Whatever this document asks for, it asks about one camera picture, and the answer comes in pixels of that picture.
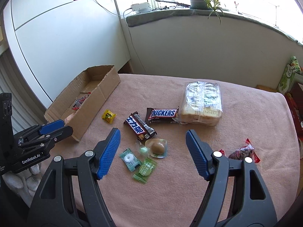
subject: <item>pink tablecloth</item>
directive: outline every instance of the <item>pink tablecloth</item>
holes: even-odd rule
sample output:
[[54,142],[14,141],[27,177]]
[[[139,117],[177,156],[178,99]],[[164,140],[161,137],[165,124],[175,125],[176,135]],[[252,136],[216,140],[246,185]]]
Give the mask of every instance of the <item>pink tablecloth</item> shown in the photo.
[[[120,74],[121,83],[103,105],[80,143],[64,140],[44,161],[46,170],[55,155],[72,158],[93,149],[113,127],[121,130],[121,144],[108,175],[99,186],[117,227],[189,226],[203,199],[208,182],[198,175],[185,144],[185,133],[195,129],[213,150],[231,153],[250,139],[261,162],[258,164],[269,189],[277,217],[292,205],[299,181],[299,148],[290,111],[284,97],[258,89],[219,82],[223,92],[223,118],[219,127],[203,125],[152,124],[157,138],[168,141],[168,156],[158,159],[158,167],[143,185],[132,179],[119,154],[130,148],[136,155],[136,136],[124,120],[146,108],[177,108],[184,85],[191,79]],[[113,124],[101,119],[105,109],[117,116]],[[227,216],[232,183],[229,180],[220,220]],[[76,202],[81,206],[78,185]]]

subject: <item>gloved hand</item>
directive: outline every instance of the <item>gloved hand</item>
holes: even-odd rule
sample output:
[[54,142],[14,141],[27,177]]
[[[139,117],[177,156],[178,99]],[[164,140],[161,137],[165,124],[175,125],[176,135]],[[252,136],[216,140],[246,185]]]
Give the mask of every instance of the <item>gloved hand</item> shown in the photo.
[[41,181],[41,164],[36,164],[18,174],[7,172],[2,175],[6,185],[19,195],[28,207],[31,206],[33,197]]

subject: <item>chocolate bar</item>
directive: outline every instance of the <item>chocolate bar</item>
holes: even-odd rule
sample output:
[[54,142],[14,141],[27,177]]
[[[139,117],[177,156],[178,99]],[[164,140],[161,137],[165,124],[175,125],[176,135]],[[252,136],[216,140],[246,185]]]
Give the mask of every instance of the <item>chocolate bar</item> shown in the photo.
[[138,112],[132,113],[125,121],[137,135],[140,141],[146,141],[152,138],[157,133],[149,127],[139,116]]
[[164,122],[176,123],[175,118],[178,115],[178,109],[156,109],[147,108],[145,123]]

